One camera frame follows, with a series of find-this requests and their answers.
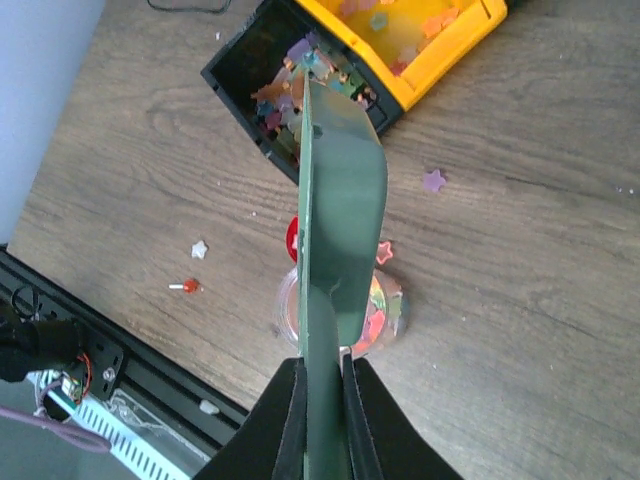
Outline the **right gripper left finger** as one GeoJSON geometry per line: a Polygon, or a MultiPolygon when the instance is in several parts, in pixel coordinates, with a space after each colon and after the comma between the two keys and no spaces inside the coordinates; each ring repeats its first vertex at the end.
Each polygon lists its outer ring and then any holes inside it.
{"type": "Polygon", "coordinates": [[[233,438],[196,480],[301,479],[307,431],[304,360],[284,360],[233,438]]]}

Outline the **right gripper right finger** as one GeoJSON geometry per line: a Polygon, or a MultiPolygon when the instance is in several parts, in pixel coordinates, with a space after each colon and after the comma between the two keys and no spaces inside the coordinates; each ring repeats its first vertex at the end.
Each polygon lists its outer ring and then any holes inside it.
{"type": "Polygon", "coordinates": [[[343,357],[347,442],[355,479],[459,479],[419,434],[369,361],[343,357]]]}

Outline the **clear plastic jar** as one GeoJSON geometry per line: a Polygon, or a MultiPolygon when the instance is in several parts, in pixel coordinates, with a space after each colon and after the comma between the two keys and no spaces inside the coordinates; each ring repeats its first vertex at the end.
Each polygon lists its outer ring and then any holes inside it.
{"type": "MultiPolygon", "coordinates": [[[[408,300],[400,284],[380,269],[374,270],[367,312],[360,339],[350,346],[354,358],[382,349],[406,330],[408,300]]],[[[294,347],[298,344],[297,269],[280,284],[275,317],[279,332],[294,347]]]]}

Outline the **green slotted plastic scoop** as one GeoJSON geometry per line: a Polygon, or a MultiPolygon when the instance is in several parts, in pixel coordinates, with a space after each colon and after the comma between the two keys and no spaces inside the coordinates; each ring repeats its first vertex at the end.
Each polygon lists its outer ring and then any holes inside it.
{"type": "Polygon", "coordinates": [[[298,348],[307,373],[306,479],[344,479],[340,350],[357,343],[387,198],[387,161],[355,102],[304,80],[298,202],[298,348]]]}

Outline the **black bin with popsicle candies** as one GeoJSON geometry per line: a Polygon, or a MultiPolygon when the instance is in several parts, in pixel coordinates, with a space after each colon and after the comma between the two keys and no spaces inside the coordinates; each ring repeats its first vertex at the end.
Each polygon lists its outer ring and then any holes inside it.
{"type": "Polygon", "coordinates": [[[378,134],[404,113],[354,47],[296,1],[263,1],[201,72],[260,151],[298,179],[303,78],[364,109],[378,134]]]}

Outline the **orange bin with gummies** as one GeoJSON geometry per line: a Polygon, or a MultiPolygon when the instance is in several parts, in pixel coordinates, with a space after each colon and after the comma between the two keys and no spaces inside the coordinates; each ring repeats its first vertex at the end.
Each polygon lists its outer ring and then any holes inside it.
{"type": "Polygon", "coordinates": [[[403,110],[507,16],[503,0],[301,1],[364,61],[403,110]]]}

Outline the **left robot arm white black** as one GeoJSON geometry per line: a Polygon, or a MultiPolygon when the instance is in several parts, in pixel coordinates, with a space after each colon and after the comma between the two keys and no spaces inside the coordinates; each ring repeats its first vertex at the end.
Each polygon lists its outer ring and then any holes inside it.
{"type": "Polygon", "coordinates": [[[71,320],[22,321],[1,301],[1,379],[23,381],[27,374],[61,370],[76,361],[82,335],[71,320]]]}

